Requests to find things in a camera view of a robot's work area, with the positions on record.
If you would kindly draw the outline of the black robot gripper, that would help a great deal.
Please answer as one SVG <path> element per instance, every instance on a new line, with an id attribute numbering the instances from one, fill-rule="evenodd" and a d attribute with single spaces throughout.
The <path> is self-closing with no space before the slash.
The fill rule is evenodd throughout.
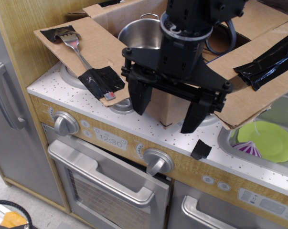
<path id="1" fill-rule="evenodd" d="M 124 48 L 122 75 L 135 112 L 143 115 L 157 88 L 191 102 L 181 133 L 193 133 L 208 114 L 220 112 L 233 86 L 207 67 L 202 52 L 215 26 L 231 22 L 229 13 L 164 13 L 160 49 Z"/>

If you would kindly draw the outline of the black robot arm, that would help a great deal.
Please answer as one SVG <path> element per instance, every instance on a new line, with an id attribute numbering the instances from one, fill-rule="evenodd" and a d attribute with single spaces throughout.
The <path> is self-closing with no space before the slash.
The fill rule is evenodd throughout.
<path id="1" fill-rule="evenodd" d="M 170 0 L 160 18 L 159 49 L 124 48 L 122 75 L 133 109 L 146 110 L 153 88 L 190 101 L 181 133 L 195 131 L 208 114 L 220 112 L 232 82 L 203 60 L 205 42 L 215 26 L 241 17 L 243 0 Z"/>

